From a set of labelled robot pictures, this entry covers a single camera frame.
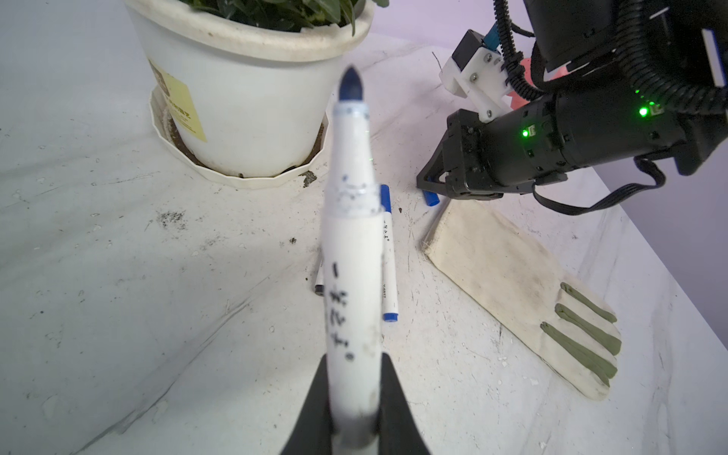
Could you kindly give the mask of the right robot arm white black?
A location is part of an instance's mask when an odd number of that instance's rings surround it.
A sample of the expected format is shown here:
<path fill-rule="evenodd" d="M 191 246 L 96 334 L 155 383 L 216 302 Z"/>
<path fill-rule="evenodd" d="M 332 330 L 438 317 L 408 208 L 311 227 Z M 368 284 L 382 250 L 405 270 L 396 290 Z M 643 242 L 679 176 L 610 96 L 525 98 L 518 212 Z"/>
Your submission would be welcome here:
<path fill-rule="evenodd" d="M 495 200 L 563 182 L 572 171 L 631 159 L 665 185 L 672 159 L 690 176 L 727 138 L 727 5 L 723 1 L 529 1 L 534 41 L 508 5 L 467 31 L 441 69 L 472 102 L 449 116 L 422 191 Z"/>

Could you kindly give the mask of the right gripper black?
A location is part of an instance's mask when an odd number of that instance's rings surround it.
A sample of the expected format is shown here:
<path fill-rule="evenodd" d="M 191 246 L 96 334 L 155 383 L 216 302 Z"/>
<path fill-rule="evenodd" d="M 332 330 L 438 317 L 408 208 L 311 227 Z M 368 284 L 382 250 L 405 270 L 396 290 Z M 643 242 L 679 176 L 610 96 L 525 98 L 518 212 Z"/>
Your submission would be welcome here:
<path fill-rule="evenodd" d="M 680 174 L 690 176 L 726 138 L 724 114 L 671 112 L 614 81 L 548 94 L 491 122 L 456 111 L 416 183 L 450 199 L 493 200 L 630 158 L 653 181 L 626 184 L 607 197 L 623 201 L 665 185 L 658 161 L 671 158 Z"/>

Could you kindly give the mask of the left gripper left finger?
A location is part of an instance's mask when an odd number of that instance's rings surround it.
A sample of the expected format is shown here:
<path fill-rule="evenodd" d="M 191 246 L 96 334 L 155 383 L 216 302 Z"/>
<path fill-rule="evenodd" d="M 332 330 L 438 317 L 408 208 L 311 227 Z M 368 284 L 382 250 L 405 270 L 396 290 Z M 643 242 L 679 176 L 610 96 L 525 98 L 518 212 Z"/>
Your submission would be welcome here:
<path fill-rule="evenodd" d="M 297 422 L 282 455 L 331 455 L 333 419 L 329 406 L 327 358 L 318 364 Z"/>

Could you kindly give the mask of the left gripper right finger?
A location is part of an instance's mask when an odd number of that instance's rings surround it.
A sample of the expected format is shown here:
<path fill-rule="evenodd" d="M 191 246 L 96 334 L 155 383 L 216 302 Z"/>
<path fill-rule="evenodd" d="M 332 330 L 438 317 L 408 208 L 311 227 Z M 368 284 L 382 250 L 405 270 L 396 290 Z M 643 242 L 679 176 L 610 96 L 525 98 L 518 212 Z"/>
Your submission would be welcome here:
<path fill-rule="evenodd" d="M 404 394 L 390 356 L 382 354 L 380 411 L 378 417 L 379 454 L 430 454 Z"/>

